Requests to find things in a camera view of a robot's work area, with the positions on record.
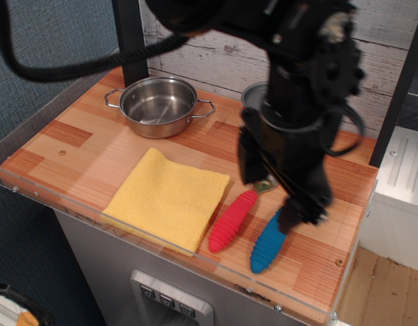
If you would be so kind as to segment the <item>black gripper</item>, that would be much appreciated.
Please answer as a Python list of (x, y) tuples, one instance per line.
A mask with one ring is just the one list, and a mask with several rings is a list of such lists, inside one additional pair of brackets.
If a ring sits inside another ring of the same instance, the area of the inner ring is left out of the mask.
[[(330, 204), (333, 194), (323, 159), (333, 145), (341, 114), (328, 110), (291, 126), (263, 105), (260, 111), (242, 110), (241, 118), (237, 156), (242, 183), (272, 175), (292, 196), (282, 207), (279, 231), (288, 234), (300, 223), (327, 221), (328, 212), (320, 204)], [(293, 197), (301, 195), (313, 200)]]

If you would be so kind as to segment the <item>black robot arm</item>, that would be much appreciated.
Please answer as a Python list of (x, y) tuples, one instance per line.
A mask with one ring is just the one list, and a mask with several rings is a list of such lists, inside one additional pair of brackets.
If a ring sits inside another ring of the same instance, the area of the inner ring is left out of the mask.
[(184, 37), (219, 31), (263, 49), (269, 59), (267, 93), (242, 111), (238, 143), (244, 183), (273, 176), (288, 194), (278, 217), (287, 234), (300, 223), (326, 218), (333, 195), (325, 156), (342, 156), (333, 143), (341, 120), (364, 134), (347, 104), (364, 72), (351, 37), (355, 7), (348, 1), (149, 1), (168, 30)]

